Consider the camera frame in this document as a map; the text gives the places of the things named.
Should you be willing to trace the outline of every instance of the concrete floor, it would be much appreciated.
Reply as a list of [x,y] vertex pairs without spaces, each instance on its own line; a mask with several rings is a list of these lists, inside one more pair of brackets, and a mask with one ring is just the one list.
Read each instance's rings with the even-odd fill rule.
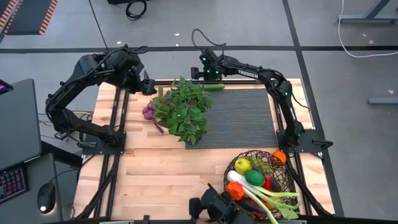
[[[375,2],[346,0],[345,12],[364,13]],[[153,0],[138,21],[127,20],[122,9],[105,0],[92,3],[109,47],[120,46],[118,42],[130,46],[191,46],[194,28],[202,29],[217,43],[293,46],[284,7],[278,0],[253,0],[249,4],[239,0]],[[289,4],[301,46],[339,46],[336,21],[341,1],[289,0]],[[393,15],[397,6],[398,1],[392,1],[381,14]],[[346,45],[398,45],[398,27],[392,25],[343,24],[341,34]],[[199,35],[196,40],[198,45],[208,45]],[[104,43],[88,1],[82,0],[59,0],[44,35],[5,36],[0,43],[0,49],[91,47],[104,47]],[[47,94],[72,74],[84,54],[0,54],[1,78],[11,83],[33,78],[42,113]],[[200,67],[199,54],[149,52],[140,57],[149,75],[160,79],[189,77],[190,67]],[[294,51],[237,50],[225,54],[280,70],[289,78],[301,78]],[[369,96],[397,96],[398,55],[352,58],[337,51],[304,52],[303,56],[326,138],[335,143],[330,155],[345,215],[398,220],[398,181],[393,178],[398,168],[398,107],[369,106],[366,102]],[[97,92],[98,87],[87,88],[69,108],[93,110]],[[40,130],[53,135],[52,128],[41,126]],[[79,150],[74,142],[45,141],[71,152]],[[59,172],[68,169],[60,164],[57,167]],[[62,203],[68,205],[74,195],[75,175],[68,173],[59,179]]]

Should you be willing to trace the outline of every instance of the rgb keyboard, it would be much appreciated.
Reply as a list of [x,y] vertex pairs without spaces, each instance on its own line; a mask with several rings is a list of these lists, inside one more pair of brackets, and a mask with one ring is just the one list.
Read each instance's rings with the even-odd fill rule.
[[18,196],[27,189],[23,167],[15,167],[0,173],[0,203]]

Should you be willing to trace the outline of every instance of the wire basket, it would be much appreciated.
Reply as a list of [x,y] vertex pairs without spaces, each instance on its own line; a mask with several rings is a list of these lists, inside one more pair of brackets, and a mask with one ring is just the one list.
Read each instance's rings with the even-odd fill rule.
[[[229,163],[228,167],[225,170],[224,173],[224,190],[226,190],[226,186],[229,183],[227,180],[226,176],[229,171],[234,170],[234,165],[235,161],[240,158],[248,158],[248,157],[253,157],[256,159],[262,159],[266,165],[269,166],[270,168],[270,175],[273,177],[282,187],[281,192],[292,192],[294,191],[294,184],[293,181],[287,173],[287,168],[285,164],[282,163],[278,158],[274,157],[272,154],[264,151],[258,151],[258,150],[251,150],[248,152],[240,153],[237,157],[235,157],[231,163]],[[291,197],[281,197],[280,202],[287,204],[287,205],[295,205],[295,199]],[[260,222],[260,223],[269,223],[269,219],[267,215],[263,215],[261,217],[257,217],[253,215],[252,211],[246,210],[241,208],[242,210],[246,211],[248,214],[252,216],[254,221]],[[282,218],[282,215],[280,212],[276,209],[270,209],[271,213],[275,217],[275,219],[279,220]]]

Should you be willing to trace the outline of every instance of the wooden table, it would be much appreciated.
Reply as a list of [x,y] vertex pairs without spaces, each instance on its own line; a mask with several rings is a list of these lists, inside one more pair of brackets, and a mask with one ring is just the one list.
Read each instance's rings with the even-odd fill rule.
[[[300,79],[290,79],[293,92],[301,104],[306,105]],[[226,85],[226,89],[264,88],[262,85]],[[110,123],[115,87],[102,84],[99,89],[93,122],[98,125]],[[151,220],[188,220],[188,200],[201,197],[210,183],[218,192],[223,190],[223,174],[226,166],[239,153],[252,149],[194,149],[185,150],[178,137],[160,134],[152,122],[141,113],[143,107],[154,96],[138,93],[130,95],[126,127],[126,149],[121,156],[112,220],[142,220],[150,215]],[[274,104],[269,97],[274,127],[277,129]],[[310,129],[312,122],[306,108],[293,102],[297,119],[304,128]],[[273,153],[278,148],[260,148]],[[333,213],[328,184],[321,160],[309,153],[301,153],[303,172],[308,188],[324,206]],[[74,206],[79,214],[88,204],[98,188],[103,156],[96,156],[81,170]],[[105,214],[108,190],[104,194],[101,215]],[[305,213],[303,205],[300,211]]]

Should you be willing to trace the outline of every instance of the gray mat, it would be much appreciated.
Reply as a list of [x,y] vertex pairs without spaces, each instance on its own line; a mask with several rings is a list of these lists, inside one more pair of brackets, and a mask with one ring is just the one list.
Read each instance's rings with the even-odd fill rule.
[[261,90],[223,90],[212,93],[206,113],[207,134],[186,149],[276,147],[268,95]]

